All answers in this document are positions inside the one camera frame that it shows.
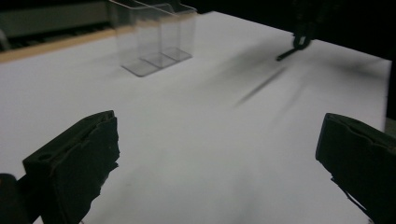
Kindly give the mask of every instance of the clear plastic container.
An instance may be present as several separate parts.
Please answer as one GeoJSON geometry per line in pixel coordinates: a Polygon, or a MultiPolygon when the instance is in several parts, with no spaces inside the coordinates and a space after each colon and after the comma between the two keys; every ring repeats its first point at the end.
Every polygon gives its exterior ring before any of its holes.
{"type": "Polygon", "coordinates": [[[192,57],[196,9],[172,0],[110,0],[120,64],[139,77],[192,57]]]}

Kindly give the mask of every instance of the white table surface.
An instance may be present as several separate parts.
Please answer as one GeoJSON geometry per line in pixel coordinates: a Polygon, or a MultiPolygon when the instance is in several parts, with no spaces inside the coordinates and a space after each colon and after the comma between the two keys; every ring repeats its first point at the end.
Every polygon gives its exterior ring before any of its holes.
{"type": "Polygon", "coordinates": [[[212,12],[192,59],[144,78],[114,37],[2,63],[0,171],[112,109],[120,167],[86,224],[365,224],[315,150],[327,112],[383,129],[390,63],[321,41],[276,62],[291,40],[212,12]]]}

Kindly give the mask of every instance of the transparent acrylic box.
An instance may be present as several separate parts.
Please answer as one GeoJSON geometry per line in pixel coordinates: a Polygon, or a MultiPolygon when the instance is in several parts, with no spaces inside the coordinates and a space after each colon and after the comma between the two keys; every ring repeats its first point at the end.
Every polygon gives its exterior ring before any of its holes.
{"type": "Polygon", "coordinates": [[[110,0],[120,65],[139,77],[192,57],[196,9],[173,0],[110,0]]]}

